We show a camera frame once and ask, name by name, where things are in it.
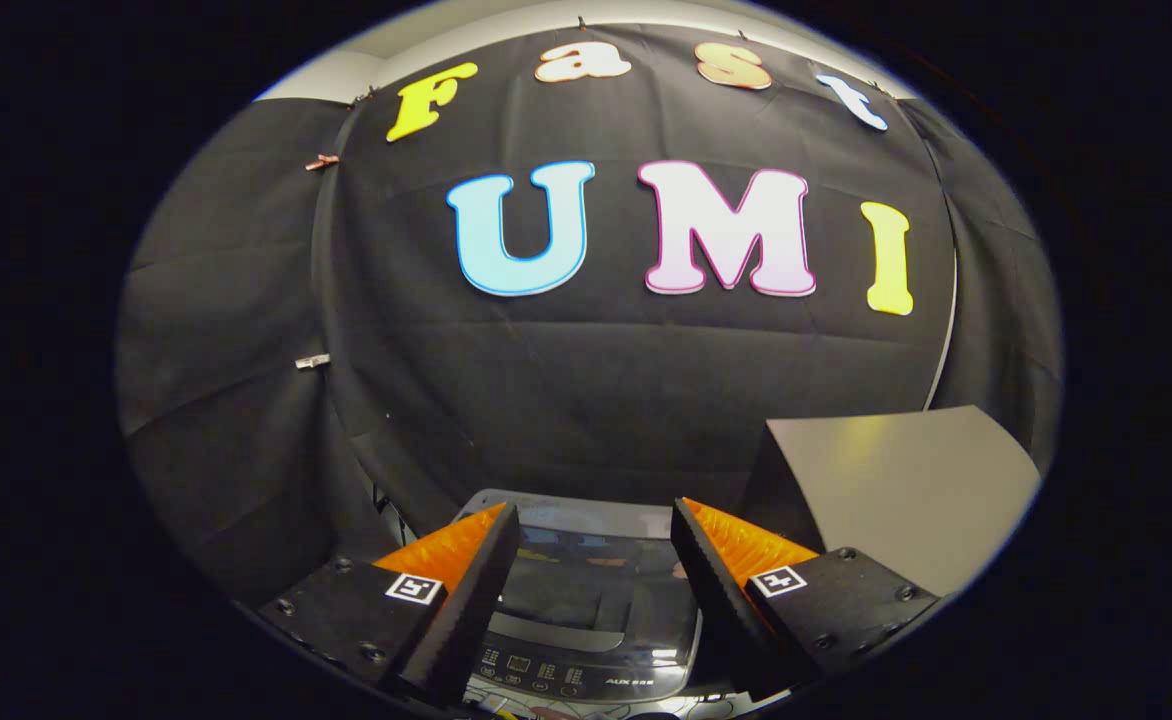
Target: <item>screw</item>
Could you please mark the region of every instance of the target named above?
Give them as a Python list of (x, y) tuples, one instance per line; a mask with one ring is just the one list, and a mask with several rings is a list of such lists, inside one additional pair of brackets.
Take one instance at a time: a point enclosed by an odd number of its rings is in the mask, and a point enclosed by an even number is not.
[(386, 659), (386, 652), (381, 652), (381, 648), (372, 643), (360, 643), (359, 653), (364, 657), (366, 660), (372, 660), (375, 663), (381, 663)]

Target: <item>white wall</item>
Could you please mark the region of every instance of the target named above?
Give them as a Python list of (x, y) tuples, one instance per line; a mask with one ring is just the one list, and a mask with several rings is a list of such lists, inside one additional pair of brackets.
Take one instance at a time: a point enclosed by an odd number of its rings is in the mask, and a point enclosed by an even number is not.
[(554, 28), (577, 27), (581, 15), (586, 23), (676, 23), (677, 26), (709, 29), (737, 35), (741, 30), (754, 42), (771, 45), (796, 55), (830, 64), (851, 76), (875, 82), (894, 97), (915, 97), (915, 93), (883, 68), (873, 67), (815, 30), (791, 23), (783, 18), (774, 20), (791, 29), (766, 23), (702, 5), (679, 4), (674, 0), (557, 0), (551, 4), (525, 6), (444, 29), (440, 35), (409, 47), (407, 50), (376, 60), (352, 50), (331, 50), (312, 61), (261, 95), (265, 97), (321, 97), (349, 101), (372, 87), (386, 87), (400, 79), (476, 47), (492, 45), (509, 38), (527, 35)]
[(382, 60), (352, 50), (327, 50), (294, 69), (257, 100), (267, 97), (316, 97), (349, 102), (368, 94)]

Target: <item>letter u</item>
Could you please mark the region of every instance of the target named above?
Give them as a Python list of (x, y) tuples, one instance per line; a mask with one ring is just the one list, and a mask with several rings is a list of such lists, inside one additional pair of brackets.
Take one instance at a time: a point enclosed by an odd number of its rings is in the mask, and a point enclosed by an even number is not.
[(457, 258), (462, 274), (490, 296), (536, 296), (568, 281), (586, 258), (586, 205), (582, 186), (595, 165), (581, 159), (550, 163), (530, 176), (546, 191), (550, 243), (536, 258), (512, 258), (505, 250), (502, 197), (510, 176), (463, 182), (447, 196), (457, 211)]

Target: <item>letter m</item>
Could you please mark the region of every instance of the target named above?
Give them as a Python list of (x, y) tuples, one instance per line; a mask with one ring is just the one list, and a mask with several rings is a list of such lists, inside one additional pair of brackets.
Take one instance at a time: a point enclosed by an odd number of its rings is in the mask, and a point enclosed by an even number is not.
[(791, 297), (810, 296), (816, 290), (804, 246), (804, 196), (809, 191), (804, 178), (782, 170), (759, 170), (736, 210), (694, 163), (647, 163), (640, 167), (640, 181), (653, 186), (657, 197), (657, 264), (645, 276), (650, 291), (682, 296), (704, 287), (706, 272), (691, 260), (695, 238), (724, 290), (741, 281), (756, 242), (761, 245), (759, 266), (750, 274), (751, 287), (765, 296)]

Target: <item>black fabric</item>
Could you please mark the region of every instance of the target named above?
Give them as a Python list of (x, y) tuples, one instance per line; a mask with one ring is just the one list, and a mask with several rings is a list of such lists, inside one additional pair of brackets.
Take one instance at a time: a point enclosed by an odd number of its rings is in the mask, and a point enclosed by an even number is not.
[(933, 154), (955, 232), (955, 328), (933, 407), (980, 407), (1048, 474), (1067, 360), (1044, 243), (977, 147), (924, 102), (900, 107)]
[[(612, 42), (621, 77), (537, 82), (543, 50)], [(750, 47), (774, 86), (714, 84), (691, 47)], [(388, 143), (398, 88), (473, 61), (438, 123)], [(816, 74), (888, 121), (865, 127)], [(340, 163), (305, 172), (318, 154)], [(461, 273), (445, 192), (507, 174), (505, 242), (536, 254), (545, 192), (529, 174), (588, 159), (590, 249), (563, 286), (488, 296)], [(812, 296), (708, 281), (643, 285), (653, 190), (638, 168), (687, 159), (731, 205), (764, 168), (798, 174)], [(860, 204), (909, 218), (915, 308), (875, 313)], [(731, 511), (770, 417), (974, 402), (1045, 468), (1059, 407), (1052, 278), (1034, 229), (982, 155), (919, 102), (709, 30), (600, 26), (481, 47), (347, 106), (254, 102), (173, 184), (132, 261), (120, 319), (120, 415), (156, 509), (240, 598), (270, 596), (335, 550), (380, 556), (381, 488), (414, 532), (485, 487)], [(759, 263), (755, 249), (748, 269)], [(298, 372), (300, 356), (331, 364)]]
[[(612, 42), (631, 72), (541, 83), (543, 50)], [(774, 87), (747, 91), (696, 70), (702, 41), (749, 46)], [(398, 88), (473, 61), (440, 120), (388, 143)], [(887, 96), (856, 79), (887, 133), (865, 127), (815, 74), (823, 64), (741, 38), (673, 27), (551, 30), (481, 47), (381, 88), (362, 102), (326, 177), (316, 286), (345, 427), (394, 457), (386, 482), (414, 525), (447, 523), (484, 487), (668, 503), (691, 495), (734, 507), (765, 419), (921, 410), (950, 320), (950, 220), (933, 161)], [(488, 296), (458, 266), (450, 188), (507, 174), (510, 254), (548, 232), (531, 170), (588, 159), (590, 249), (563, 286)], [(736, 205), (752, 174), (777, 168), (810, 184), (810, 269), (802, 299), (711, 277), (691, 296), (643, 285), (657, 254), (654, 192), (638, 168), (695, 161)], [(911, 315), (875, 313), (874, 245), (863, 201), (909, 217)], [(695, 258), (709, 269), (700, 247)], [(756, 249), (749, 266), (758, 264)], [(449, 502), (421, 488), (438, 488)]]
[(345, 106), (254, 102), (173, 183), (120, 306), (120, 423), (155, 510), (248, 605), (340, 546), (384, 555), (367, 478), (327, 401), (311, 291), (320, 178)]

